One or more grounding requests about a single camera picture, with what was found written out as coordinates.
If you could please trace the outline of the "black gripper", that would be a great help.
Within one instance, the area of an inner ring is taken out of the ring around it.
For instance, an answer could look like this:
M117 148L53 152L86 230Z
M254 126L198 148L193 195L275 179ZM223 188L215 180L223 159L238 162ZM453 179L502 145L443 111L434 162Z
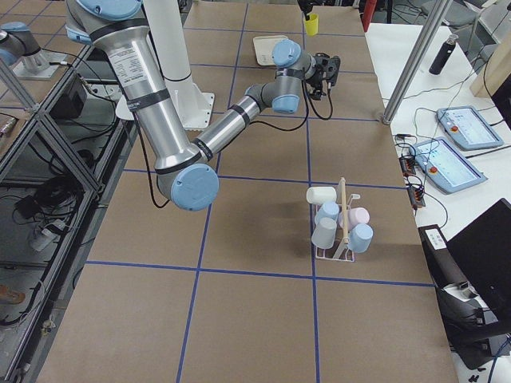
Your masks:
M300 10L305 18L309 18L314 7L313 0L298 0L297 1Z
M331 91L328 82L330 73L331 57L328 55L315 55L311 58L311 75L307 77L306 83L311 87L308 96L312 100L320 100Z

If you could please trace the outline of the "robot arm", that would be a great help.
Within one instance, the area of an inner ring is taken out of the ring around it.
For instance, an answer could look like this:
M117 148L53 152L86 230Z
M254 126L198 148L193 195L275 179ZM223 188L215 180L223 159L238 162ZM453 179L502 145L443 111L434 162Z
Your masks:
M219 191L209 161L226 148L265 109L295 113L300 103L328 96L340 68L338 57L309 54L284 39L272 50L272 82L253 85L217 121L190 140L182 120L198 90L181 93L190 82L188 52L179 6L174 1L68 1L69 39L102 50L125 96L128 110L155 153L157 187L179 208L199 211Z

